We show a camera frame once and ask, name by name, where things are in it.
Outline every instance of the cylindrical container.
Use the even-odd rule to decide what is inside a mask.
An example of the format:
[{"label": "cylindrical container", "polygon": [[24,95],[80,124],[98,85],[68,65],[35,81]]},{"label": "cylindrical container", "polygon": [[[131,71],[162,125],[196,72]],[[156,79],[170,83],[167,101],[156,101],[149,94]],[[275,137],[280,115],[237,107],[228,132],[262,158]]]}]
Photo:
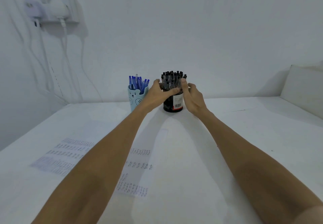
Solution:
[{"label": "cylindrical container", "polygon": [[176,95],[170,96],[164,101],[164,110],[166,112],[180,112],[183,110],[183,91],[181,90]]},{"label": "cylindrical container", "polygon": [[145,95],[147,95],[148,93],[148,86],[145,88],[145,91],[142,95],[140,95],[140,90],[136,89],[136,90],[131,90],[129,89],[128,86],[128,96],[129,96],[129,102],[130,102],[130,109],[131,111],[133,111],[136,106],[138,106],[140,104],[140,102],[143,100],[143,98],[145,97]]}]

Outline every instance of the white table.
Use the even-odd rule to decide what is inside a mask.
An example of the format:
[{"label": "white table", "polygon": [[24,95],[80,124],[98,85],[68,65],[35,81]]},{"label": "white table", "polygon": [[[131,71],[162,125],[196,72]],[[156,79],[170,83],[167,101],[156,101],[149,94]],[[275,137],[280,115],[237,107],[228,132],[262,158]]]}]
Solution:
[{"label": "white table", "polygon": [[[279,98],[206,99],[208,108],[323,199],[323,120]],[[68,105],[0,152],[0,222],[29,224],[62,177],[29,165],[89,120],[119,122],[127,102]],[[113,195],[99,223],[261,223],[211,135],[186,109],[162,107],[139,133],[167,129],[146,198]]]}]

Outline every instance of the person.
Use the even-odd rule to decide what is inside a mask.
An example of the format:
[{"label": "person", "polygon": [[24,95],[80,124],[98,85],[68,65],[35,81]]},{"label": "person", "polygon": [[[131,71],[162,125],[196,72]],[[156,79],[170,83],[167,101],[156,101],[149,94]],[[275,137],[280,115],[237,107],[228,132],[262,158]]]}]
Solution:
[{"label": "person", "polygon": [[[264,223],[323,223],[323,203],[311,190],[280,163],[217,119],[207,109],[203,95],[194,84],[181,79],[181,86],[188,111],[207,127]],[[117,185],[144,117],[179,91],[179,88],[161,91],[159,79],[156,79],[135,110],[100,140],[62,180],[33,224],[97,223]]]}]

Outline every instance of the power outlet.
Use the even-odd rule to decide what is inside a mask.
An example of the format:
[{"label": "power outlet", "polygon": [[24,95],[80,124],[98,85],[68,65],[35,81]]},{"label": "power outlet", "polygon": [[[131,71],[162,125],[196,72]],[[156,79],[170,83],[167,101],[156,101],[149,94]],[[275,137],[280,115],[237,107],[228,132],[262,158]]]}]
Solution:
[{"label": "power outlet", "polygon": [[[39,6],[39,11],[41,12],[40,23],[60,23],[57,17],[51,14],[50,10],[51,0],[25,0],[25,7],[32,7],[32,4],[37,4]],[[65,19],[66,23],[79,23],[79,14],[76,5],[76,0],[62,0],[62,2],[67,6],[69,11],[69,17]]]}]

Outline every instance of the blue pen holder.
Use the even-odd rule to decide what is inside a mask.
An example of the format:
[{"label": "blue pen holder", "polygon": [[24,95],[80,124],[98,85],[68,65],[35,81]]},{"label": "blue pen holder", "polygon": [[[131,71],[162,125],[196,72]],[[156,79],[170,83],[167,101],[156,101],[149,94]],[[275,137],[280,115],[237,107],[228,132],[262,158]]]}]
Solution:
[{"label": "blue pen holder", "polygon": [[128,95],[129,95],[129,102],[130,102],[131,111],[133,111],[136,108],[136,106],[138,106],[140,104],[140,102],[143,100],[145,95],[147,95],[148,89],[149,88],[147,86],[145,88],[145,92],[142,95],[140,95],[139,89],[131,90],[131,89],[129,89],[129,86],[128,86]]}]

